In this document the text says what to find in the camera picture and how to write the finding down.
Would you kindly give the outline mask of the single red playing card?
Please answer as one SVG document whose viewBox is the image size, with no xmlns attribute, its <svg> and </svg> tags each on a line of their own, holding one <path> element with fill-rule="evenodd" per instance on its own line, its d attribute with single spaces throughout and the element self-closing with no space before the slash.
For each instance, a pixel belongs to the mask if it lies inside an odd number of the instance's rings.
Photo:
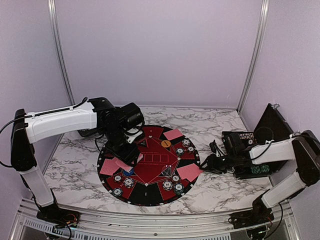
<svg viewBox="0 0 320 240">
<path fill-rule="evenodd" d="M 117 164 L 117 159 L 106 159 L 99 171 L 101 175 L 112 176 L 115 172 L 118 171 L 120 166 Z"/>
</svg>

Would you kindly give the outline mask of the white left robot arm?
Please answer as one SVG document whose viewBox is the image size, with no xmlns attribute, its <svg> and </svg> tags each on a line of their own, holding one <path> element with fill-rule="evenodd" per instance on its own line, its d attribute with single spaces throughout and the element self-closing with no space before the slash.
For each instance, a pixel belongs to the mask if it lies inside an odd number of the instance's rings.
<svg viewBox="0 0 320 240">
<path fill-rule="evenodd" d="M 12 122 L 10 165 L 53 223 L 63 219 L 55 197 L 44 178 L 44 168 L 56 151 L 61 136 L 74 131 L 93 131 L 107 139 L 106 149 L 130 167 L 140 151 L 134 140 L 143 131 L 145 119 L 133 102 L 115 107 L 104 97 L 84 97 L 78 104 L 38 112 L 19 109 Z"/>
</svg>

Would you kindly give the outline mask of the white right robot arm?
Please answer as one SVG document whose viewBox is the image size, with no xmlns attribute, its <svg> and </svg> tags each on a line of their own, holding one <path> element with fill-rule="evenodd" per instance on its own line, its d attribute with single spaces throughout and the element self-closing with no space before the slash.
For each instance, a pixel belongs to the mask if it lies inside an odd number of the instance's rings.
<svg viewBox="0 0 320 240">
<path fill-rule="evenodd" d="M 320 180 L 320 140 L 311 130 L 293 133 L 281 140 L 266 140 L 243 149 L 239 155 L 223 154 L 215 142 L 212 153 L 200 164 L 200 170 L 224 174 L 236 167 L 275 167 L 271 174 L 288 168 L 291 172 L 263 193 L 248 212 L 247 219 L 258 224 L 267 216 L 267 209 L 297 195 Z"/>
</svg>

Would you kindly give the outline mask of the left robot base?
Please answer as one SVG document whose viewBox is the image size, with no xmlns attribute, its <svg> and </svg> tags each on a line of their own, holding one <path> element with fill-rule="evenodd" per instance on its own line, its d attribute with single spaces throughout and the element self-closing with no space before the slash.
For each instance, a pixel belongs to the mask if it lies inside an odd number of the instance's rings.
<svg viewBox="0 0 320 240">
<path fill-rule="evenodd" d="M 57 204 L 39 207 L 36 217 L 40 220 L 54 223 L 58 228 L 74 227 L 79 223 L 78 211 L 60 208 Z"/>
</svg>

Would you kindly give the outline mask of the blue small blind button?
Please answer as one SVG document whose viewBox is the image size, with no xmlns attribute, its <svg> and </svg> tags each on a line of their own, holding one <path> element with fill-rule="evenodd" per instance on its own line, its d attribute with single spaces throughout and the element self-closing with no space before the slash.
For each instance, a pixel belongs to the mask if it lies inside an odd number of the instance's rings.
<svg viewBox="0 0 320 240">
<path fill-rule="evenodd" d="M 125 175 L 125 176 L 131 176 L 131 175 L 133 175 L 134 174 L 134 169 L 132 168 L 131 170 L 129 170 L 129 171 L 123 171 L 123 174 Z"/>
</svg>

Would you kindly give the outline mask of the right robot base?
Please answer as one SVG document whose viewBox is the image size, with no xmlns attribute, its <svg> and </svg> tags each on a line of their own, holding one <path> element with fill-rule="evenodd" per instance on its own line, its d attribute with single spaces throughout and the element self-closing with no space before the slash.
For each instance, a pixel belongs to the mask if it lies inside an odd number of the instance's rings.
<svg viewBox="0 0 320 240">
<path fill-rule="evenodd" d="M 272 222 L 274 219 L 271 209 L 253 208 L 232 213 L 228 222 L 233 225 L 234 229 L 241 229 Z"/>
</svg>

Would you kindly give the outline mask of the red playing card deck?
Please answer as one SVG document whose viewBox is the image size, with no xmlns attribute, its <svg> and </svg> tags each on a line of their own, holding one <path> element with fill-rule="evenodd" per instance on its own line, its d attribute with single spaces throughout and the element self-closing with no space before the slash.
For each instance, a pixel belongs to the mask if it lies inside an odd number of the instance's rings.
<svg viewBox="0 0 320 240">
<path fill-rule="evenodd" d="M 139 162 L 143 157 L 144 157 L 143 154 L 140 153 L 139 156 L 138 156 L 138 158 L 137 158 L 137 162 Z"/>
</svg>

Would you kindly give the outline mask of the orange big blind button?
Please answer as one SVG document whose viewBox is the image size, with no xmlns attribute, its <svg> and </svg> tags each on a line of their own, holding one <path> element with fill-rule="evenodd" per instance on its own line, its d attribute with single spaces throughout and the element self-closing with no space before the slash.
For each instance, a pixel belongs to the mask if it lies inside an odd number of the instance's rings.
<svg viewBox="0 0 320 240">
<path fill-rule="evenodd" d="M 171 142 L 169 140 L 163 140 L 161 142 L 161 146 L 164 147 L 164 148 L 169 148 L 171 146 Z"/>
</svg>

